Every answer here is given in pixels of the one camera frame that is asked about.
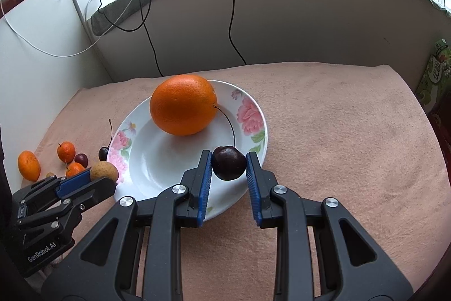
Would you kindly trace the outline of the reddish stemless cherry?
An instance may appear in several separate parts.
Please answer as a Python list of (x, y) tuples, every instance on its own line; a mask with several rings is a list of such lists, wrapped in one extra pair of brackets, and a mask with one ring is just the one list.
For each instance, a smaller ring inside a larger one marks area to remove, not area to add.
[(82, 165), (84, 168), (86, 168), (89, 164), (89, 159), (84, 153), (78, 153), (74, 157), (74, 162)]

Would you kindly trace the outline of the larger brown longan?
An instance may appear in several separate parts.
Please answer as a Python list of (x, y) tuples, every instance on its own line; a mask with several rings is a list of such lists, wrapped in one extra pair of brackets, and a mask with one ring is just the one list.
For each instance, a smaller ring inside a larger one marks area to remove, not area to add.
[(96, 179), (101, 179), (102, 177), (116, 182), (119, 177), (117, 168), (112, 163), (107, 161), (100, 161), (96, 163), (89, 171), (89, 178), (93, 181)]

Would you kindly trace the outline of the mandarin with stem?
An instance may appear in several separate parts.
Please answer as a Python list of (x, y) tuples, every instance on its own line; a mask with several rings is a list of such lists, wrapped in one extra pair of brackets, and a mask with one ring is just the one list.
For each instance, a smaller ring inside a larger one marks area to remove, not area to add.
[(67, 178), (74, 177), (75, 175), (83, 172), (85, 169), (86, 168), (81, 163), (72, 162), (67, 166), (65, 176)]
[(58, 144), (57, 156), (63, 163), (71, 163), (76, 155), (76, 149), (73, 143), (64, 141)]

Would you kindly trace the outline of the green snack bag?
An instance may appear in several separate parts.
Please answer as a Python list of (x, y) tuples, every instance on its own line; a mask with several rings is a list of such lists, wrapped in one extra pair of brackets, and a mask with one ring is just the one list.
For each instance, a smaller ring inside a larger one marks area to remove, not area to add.
[(450, 44), (445, 39), (434, 43), (415, 95), (426, 114), (439, 103), (450, 87)]

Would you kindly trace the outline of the dark cherry long stem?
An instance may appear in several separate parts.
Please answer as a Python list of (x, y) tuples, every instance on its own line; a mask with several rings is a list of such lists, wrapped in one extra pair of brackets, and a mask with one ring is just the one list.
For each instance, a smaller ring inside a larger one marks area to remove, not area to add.
[(111, 120), (109, 120), (109, 126), (110, 126), (110, 140), (109, 140), (109, 143), (106, 146), (102, 146), (99, 149), (98, 159), (100, 161), (106, 161), (107, 160), (107, 156), (108, 156), (108, 153), (109, 153), (109, 147), (110, 147), (110, 144), (112, 143), (113, 129), (112, 129), (112, 121)]

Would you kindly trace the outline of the oval orange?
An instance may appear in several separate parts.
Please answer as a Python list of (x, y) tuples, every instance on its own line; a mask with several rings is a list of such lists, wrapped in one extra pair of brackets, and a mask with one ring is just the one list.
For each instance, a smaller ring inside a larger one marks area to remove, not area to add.
[(24, 150), (19, 154), (17, 168), (22, 177), (31, 182), (38, 181), (41, 175), (41, 165), (30, 150)]

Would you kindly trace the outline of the mandarin with stem centre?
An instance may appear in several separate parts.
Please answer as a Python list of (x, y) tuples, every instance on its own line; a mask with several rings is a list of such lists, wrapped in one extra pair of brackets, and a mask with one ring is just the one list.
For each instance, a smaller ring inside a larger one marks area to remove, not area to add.
[(67, 166), (65, 176), (67, 178), (74, 177), (75, 175), (83, 172), (85, 169), (86, 168), (81, 163), (72, 162)]

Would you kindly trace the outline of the large round orange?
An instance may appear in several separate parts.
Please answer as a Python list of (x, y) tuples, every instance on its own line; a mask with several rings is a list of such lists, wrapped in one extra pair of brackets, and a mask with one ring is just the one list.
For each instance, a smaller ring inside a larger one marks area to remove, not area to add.
[(197, 75), (172, 76), (152, 93), (149, 103), (154, 123), (176, 136), (195, 135), (216, 117), (213, 85)]

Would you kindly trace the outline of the floral white plate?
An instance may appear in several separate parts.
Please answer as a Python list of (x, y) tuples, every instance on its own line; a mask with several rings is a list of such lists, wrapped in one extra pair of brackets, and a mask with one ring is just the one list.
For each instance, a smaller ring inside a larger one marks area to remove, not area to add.
[(178, 137), (161, 130), (144, 100), (133, 109), (113, 135), (107, 161), (118, 170), (114, 198), (137, 201), (158, 196), (178, 184), (184, 172), (199, 163), (203, 150), (234, 145), (243, 154), (253, 151), (263, 162), (268, 129), (261, 107), (245, 90), (213, 80), (219, 111), (201, 132)]

